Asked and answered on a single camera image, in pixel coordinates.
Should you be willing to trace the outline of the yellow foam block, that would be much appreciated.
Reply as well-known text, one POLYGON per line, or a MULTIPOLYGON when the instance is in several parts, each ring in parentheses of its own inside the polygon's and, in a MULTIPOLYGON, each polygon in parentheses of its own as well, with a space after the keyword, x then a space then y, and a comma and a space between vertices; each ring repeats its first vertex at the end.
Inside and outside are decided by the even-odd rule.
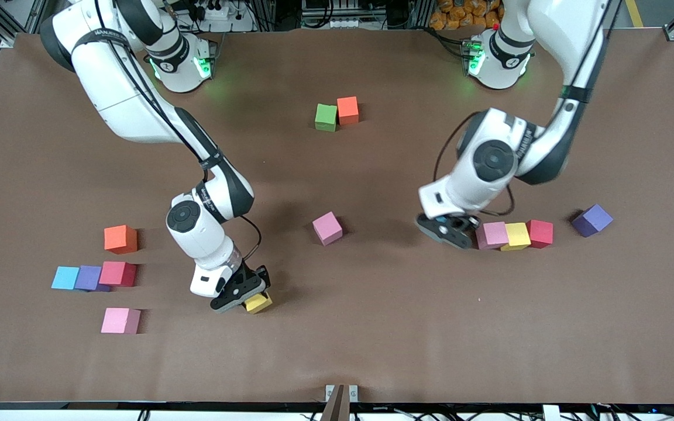
POLYGON ((500 251, 524 250, 531 246, 531 238, 526 223, 506 223, 508 242, 500 247, 500 251))
POLYGON ((243 302, 243 306, 249 314, 255 315, 262 310, 267 309, 272 303, 273 301, 267 291, 262 291, 261 293, 257 293, 251 296, 251 298, 246 299, 243 302))

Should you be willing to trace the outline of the orange foam block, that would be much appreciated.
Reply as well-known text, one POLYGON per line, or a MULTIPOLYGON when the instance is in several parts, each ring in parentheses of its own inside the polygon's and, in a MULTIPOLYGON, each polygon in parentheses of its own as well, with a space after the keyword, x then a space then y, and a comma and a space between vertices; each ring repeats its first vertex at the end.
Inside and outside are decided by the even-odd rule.
POLYGON ((359 103, 356 96, 338 98, 337 109, 341 126, 359 123, 359 103))
POLYGON ((115 255, 138 251, 138 232, 127 225, 105 227, 104 250, 115 255))

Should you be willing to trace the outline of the green foam block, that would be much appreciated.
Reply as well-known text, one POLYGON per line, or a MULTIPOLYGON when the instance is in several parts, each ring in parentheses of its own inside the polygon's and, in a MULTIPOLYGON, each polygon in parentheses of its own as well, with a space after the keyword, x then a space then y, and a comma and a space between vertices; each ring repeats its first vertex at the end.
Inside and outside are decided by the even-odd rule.
POLYGON ((319 103, 315 113, 316 130, 334 132, 337 128, 338 107, 319 103))

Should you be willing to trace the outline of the pink foam block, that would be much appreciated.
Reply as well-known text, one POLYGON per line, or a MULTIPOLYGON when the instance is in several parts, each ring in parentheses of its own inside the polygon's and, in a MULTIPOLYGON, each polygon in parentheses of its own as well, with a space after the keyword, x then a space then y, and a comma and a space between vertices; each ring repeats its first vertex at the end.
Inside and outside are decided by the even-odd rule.
POLYGON ((103 334, 137 334, 141 310, 129 308, 106 308, 102 318, 103 334))
POLYGON ((479 250, 497 250, 509 243, 509 236, 504 222, 482 223, 475 231, 479 250))
POLYGON ((311 226, 323 246, 343 237, 343 227, 333 212, 328 212, 312 221, 311 226))

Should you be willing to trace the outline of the red foam block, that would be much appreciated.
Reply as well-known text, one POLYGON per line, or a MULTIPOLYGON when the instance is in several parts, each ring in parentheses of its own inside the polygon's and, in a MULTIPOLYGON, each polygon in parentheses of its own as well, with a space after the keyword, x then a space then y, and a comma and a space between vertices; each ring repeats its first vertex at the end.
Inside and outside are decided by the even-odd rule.
POLYGON ((132 287, 135 285, 138 266, 124 261, 104 261, 99 284, 109 287, 132 287))
POLYGON ((526 227, 531 247, 541 250, 553 244, 553 223, 540 219, 530 219, 526 223, 526 227))

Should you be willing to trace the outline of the brown table cover sheet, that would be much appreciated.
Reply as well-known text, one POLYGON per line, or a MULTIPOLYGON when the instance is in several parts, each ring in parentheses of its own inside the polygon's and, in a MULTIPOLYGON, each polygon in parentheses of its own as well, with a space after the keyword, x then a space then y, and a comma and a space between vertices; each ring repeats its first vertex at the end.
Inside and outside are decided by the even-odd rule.
POLYGON ((249 179, 273 306, 216 314, 167 232, 201 178, 176 144, 115 136, 77 77, 21 35, 0 51, 0 401, 674 403, 674 42, 613 32, 569 165, 514 181, 513 223, 543 250, 458 250, 415 226, 418 188, 463 118, 495 107, 543 125, 562 76, 538 50, 506 91, 466 78, 420 32, 234 34, 215 79, 167 99, 249 179), (356 96, 359 123, 316 130, 356 96), (614 221, 582 237, 599 203, 614 221), (333 212, 343 237, 311 223, 333 212), (138 251, 104 250, 133 227, 138 251), (58 266, 138 266, 135 285, 51 289, 58 266), (106 308, 137 334, 101 333, 106 308))

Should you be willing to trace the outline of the purple foam block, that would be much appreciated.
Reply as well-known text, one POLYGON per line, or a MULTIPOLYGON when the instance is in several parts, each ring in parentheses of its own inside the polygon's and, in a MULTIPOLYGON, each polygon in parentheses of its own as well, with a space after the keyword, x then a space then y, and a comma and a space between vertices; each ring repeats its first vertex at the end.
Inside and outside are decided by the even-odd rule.
POLYGON ((604 208, 595 203, 570 221, 572 227, 582 237, 591 237, 606 229, 614 221, 604 208))
POLYGON ((78 269, 75 290, 79 291, 110 291, 109 285, 101 284, 101 266, 82 265, 78 269))

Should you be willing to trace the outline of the pile of orange objects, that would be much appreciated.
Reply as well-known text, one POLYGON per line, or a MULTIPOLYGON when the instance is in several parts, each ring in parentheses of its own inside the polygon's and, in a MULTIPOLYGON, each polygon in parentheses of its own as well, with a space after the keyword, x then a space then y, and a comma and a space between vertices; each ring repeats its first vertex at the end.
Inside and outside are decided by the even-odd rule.
POLYGON ((465 26, 497 29, 505 14, 502 0, 435 0, 427 26, 436 31, 465 26))

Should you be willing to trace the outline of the aluminium equipment rack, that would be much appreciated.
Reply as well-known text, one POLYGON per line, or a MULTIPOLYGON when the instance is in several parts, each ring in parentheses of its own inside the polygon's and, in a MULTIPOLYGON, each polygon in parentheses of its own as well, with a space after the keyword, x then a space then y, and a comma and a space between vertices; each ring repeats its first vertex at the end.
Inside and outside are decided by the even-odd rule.
POLYGON ((258 32, 393 31, 427 26, 435 0, 242 0, 258 32))

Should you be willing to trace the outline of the small metal bracket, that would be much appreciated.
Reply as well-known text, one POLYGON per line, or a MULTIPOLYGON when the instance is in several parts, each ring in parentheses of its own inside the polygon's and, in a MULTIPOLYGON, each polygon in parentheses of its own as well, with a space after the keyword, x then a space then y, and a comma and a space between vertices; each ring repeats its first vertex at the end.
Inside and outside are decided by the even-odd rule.
MULTIPOLYGON (((332 395, 332 393, 337 389, 338 387, 333 384, 329 384, 325 386, 325 400, 328 401, 332 395)), ((343 397, 347 396, 349 398, 350 403, 358 403, 359 402, 359 387, 357 385, 344 385, 343 387, 343 397)))

